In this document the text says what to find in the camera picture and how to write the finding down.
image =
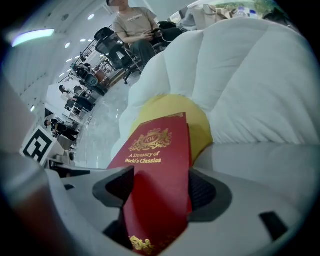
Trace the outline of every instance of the white bag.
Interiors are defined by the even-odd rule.
[[[191,9],[191,12],[198,30],[204,30],[219,21],[228,19],[221,9],[210,4],[197,5]]]

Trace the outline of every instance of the white floor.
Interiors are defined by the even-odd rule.
[[[111,149],[120,138],[119,118],[128,106],[128,95],[132,85],[140,76],[135,73],[113,86],[104,97],[100,97],[89,125],[82,127],[75,151],[77,167],[106,169],[111,162]]]

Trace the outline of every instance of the white sofa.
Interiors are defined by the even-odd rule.
[[[184,33],[148,63],[130,89],[111,158],[127,141],[131,125],[149,99],[182,95],[206,113],[215,143],[195,166],[269,186],[304,212],[319,177],[319,148],[309,146],[320,144],[319,68],[304,37],[265,20],[231,19]],[[258,145],[257,151],[244,145],[220,146],[256,143],[266,144]],[[217,146],[223,157],[217,157]],[[247,154],[232,168],[224,168],[223,163],[241,155],[241,147]]]

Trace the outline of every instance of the white cushion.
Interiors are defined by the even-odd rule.
[[[265,20],[229,19],[179,36],[129,92],[119,152],[142,106],[177,94],[207,114],[216,144],[320,143],[319,64],[307,40]]]

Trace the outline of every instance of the book cover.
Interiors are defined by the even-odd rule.
[[[108,169],[134,166],[124,219],[134,250],[157,255],[187,227],[190,136],[186,113],[141,124]]]

